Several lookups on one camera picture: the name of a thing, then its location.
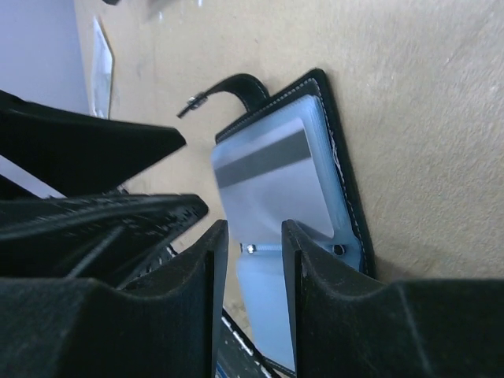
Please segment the clear plastic card sleeve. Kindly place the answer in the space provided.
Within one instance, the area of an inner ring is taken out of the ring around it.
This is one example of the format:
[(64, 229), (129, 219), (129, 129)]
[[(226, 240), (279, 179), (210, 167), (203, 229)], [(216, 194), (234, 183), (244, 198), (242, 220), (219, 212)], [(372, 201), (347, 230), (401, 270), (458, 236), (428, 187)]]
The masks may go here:
[(93, 19), (93, 36), (91, 110), (96, 117), (107, 119), (113, 84), (113, 54), (97, 17)]

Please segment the black leather card holder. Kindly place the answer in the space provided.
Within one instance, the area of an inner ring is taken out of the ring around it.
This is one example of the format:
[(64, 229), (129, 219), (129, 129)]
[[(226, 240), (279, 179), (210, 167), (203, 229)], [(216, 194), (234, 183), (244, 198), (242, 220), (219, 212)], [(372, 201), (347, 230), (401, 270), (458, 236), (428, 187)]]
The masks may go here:
[(246, 112), (217, 133), (211, 165), (232, 238), (236, 275), (263, 355), (295, 367), (281, 224), (296, 221), (319, 246), (375, 276), (376, 266), (343, 128), (325, 72), (313, 69), (277, 94), (255, 76), (229, 76), (190, 98), (186, 111), (228, 92)]

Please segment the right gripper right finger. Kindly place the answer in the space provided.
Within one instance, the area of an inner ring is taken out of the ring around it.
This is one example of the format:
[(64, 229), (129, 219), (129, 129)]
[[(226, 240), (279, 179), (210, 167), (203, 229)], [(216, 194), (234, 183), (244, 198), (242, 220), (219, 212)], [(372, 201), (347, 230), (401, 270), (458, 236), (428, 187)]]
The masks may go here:
[(297, 376), (502, 376), (501, 280), (381, 283), (292, 220), (282, 247)]

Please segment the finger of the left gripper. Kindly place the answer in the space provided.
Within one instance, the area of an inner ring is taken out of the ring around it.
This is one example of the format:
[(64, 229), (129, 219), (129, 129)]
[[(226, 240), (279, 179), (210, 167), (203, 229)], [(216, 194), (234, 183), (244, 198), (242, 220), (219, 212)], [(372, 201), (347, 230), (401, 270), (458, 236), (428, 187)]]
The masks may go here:
[(95, 278), (123, 287), (172, 256), (209, 209), (193, 194), (1, 202), (3, 278)]
[(1, 93), (1, 155), (66, 196), (111, 191), (185, 144), (175, 128), (72, 113)]

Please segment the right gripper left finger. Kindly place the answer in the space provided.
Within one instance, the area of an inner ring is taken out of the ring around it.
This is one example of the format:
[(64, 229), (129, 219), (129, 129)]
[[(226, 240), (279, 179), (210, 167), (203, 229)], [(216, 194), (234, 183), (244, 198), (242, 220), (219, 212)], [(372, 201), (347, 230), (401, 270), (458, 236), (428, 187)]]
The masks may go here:
[(95, 279), (1, 282), (4, 377), (212, 377), (228, 224), (121, 290)]

